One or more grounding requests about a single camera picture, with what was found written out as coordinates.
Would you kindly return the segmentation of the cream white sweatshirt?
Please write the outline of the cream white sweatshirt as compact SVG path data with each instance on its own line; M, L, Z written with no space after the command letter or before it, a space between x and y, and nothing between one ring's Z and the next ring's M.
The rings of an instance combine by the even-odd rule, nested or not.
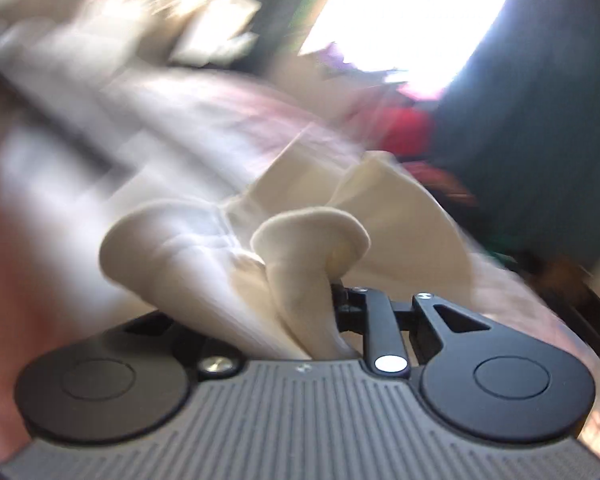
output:
M321 122L245 76L123 64L87 23L0 21L0 73L63 125L122 145L148 132L177 139L204 110L250 110ZM472 270L454 221L394 158L342 155L296 134L242 188L220 200L157 196L105 235L99 264L181 324L263 359L351 359L332 284L397 300L471 296Z

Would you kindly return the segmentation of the pink bed sheet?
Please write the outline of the pink bed sheet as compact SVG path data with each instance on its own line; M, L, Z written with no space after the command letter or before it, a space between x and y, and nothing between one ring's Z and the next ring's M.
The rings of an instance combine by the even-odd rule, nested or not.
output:
M97 252L111 222L169 192L220 200L298 133L342 155L314 122L275 110L204 110L177 139L134 134L120 153L25 107L0 83L0 463L28 442L12 389L30 359L143 312L111 286Z

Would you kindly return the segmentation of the teal right curtain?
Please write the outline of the teal right curtain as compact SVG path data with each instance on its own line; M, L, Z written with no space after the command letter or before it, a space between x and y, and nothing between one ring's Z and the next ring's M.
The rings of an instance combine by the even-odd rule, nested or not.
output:
M600 260L600 0L506 0L434 121L434 160L494 234Z

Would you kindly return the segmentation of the dark framed window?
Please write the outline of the dark framed window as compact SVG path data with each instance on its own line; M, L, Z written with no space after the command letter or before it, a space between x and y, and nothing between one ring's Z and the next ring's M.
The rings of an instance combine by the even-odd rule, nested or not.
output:
M465 67L505 1L326 0L299 53L434 100Z

